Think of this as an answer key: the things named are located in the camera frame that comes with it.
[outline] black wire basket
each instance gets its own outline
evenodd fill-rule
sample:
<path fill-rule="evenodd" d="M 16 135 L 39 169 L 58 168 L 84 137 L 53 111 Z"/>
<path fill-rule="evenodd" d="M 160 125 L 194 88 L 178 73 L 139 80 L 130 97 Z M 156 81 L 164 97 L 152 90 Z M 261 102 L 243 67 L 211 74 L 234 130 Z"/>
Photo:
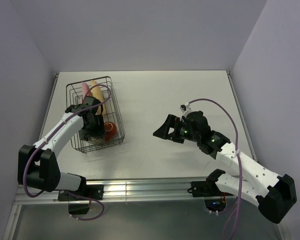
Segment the black wire basket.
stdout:
<path fill-rule="evenodd" d="M 103 115 L 104 122 L 113 122 L 116 125 L 117 131 L 115 136 L 107 141 L 102 143 L 92 143 L 90 141 L 81 140 L 79 133 L 77 132 L 71 138 L 71 146 L 82 153 L 88 153 L 99 149 L 104 149 L 110 146 L 122 144 L 125 139 L 125 130 L 122 123 L 122 118 L 118 106 L 118 101 L 115 93 L 115 89 L 112 83 L 112 80 L 109 76 L 93 78 L 85 81 L 78 81 L 70 83 L 66 86 L 66 107 L 70 105 L 78 105 L 82 102 L 82 84 L 81 82 L 86 82 L 89 87 L 91 87 L 91 80 L 95 80 L 98 84 L 106 85 L 111 90 L 110 99 L 103 105 L 106 109 L 106 114 Z M 108 97 L 108 90 L 100 86 L 104 99 Z"/>

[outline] pink object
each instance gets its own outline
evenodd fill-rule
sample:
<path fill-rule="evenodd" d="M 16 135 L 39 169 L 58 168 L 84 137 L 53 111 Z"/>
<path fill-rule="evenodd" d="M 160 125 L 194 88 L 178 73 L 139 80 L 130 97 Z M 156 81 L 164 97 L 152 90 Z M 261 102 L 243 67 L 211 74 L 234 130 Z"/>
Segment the pink object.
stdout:
<path fill-rule="evenodd" d="M 82 88 L 82 97 L 84 97 L 86 95 L 86 93 L 88 93 L 87 96 L 90 96 L 90 97 L 92 96 L 88 84 L 86 84 L 85 82 L 81 82 L 81 88 Z"/>

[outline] dish rack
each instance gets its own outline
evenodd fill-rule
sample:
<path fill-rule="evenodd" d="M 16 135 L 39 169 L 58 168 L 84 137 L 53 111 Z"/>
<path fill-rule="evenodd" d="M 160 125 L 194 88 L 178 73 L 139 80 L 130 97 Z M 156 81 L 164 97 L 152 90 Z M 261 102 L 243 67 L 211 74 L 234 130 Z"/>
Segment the dish rack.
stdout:
<path fill-rule="evenodd" d="M 91 80 L 95 80 L 98 84 L 103 84 L 110 88 L 110 99 L 103 105 L 103 107 L 106 109 L 106 114 L 103 116 L 103 120 L 104 122 L 113 122 L 116 125 L 117 131 L 115 136 L 110 141 L 103 143 L 91 143 L 89 141 L 83 141 L 79 138 L 79 133 L 77 132 L 71 138 L 71 146 L 81 153 L 88 153 L 110 146 L 120 145 L 125 139 L 125 130 L 122 123 L 115 89 L 109 76 L 93 78 L 68 84 L 66 86 L 66 107 L 69 107 L 70 105 L 81 104 L 83 98 L 81 82 L 86 82 L 88 86 L 91 87 Z M 106 99 L 108 97 L 108 90 L 103 86 L 100 86 L 100 89 L 102 91 L 104 99 Z"/>

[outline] gray wall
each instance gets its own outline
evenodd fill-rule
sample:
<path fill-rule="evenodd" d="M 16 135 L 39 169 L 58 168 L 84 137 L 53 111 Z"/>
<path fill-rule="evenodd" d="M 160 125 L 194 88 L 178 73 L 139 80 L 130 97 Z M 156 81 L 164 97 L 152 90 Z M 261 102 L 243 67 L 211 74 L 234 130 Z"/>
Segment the gray wall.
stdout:
<path fill-rule="evenodd" d="M 18 150 L 40 132 L 52 86 L 48 63 L 8 0 L 0 0 L 0 239 L 17 189 Z"/>
<path fill-rule="evenodd" d="M 267 1 L 233 81 L 258 159 L 295 180 L 286 221 L 300 240 L 300 0 Z"/>
<path fill-rule="evenodd" d="M 55 71 L 230 70 L 266 0 L 12 0 Z"/>

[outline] white table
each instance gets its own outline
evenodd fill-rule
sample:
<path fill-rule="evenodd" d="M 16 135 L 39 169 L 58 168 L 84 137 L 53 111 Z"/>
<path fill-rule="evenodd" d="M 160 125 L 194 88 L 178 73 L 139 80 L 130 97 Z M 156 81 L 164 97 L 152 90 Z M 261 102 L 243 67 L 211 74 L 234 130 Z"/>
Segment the white table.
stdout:
<path fill-rule="evenodd" d="M 239 132 L 239 148 L 251 156 L 236 101 L 226 71 L 111 71 L 61 72 L 49 105 L 43 135 L 61 119 L 66 109 L 66 85 L 110 76 L 125 130 L 123 144 L 83 154 L 68 142 L 58 156 L 62 172 L 87 179 L 148 179 L 206 177 L 215 169 L 237 175 L 202 153 L 195 143 L 178 144 L 152 136 L 168 114 L 181 115 L 181 104 L 197 98 L 220 103 L 233 117 Z M 234 128 L 216 105 L 196 102 L 211 129 L 232 141 Z"/>

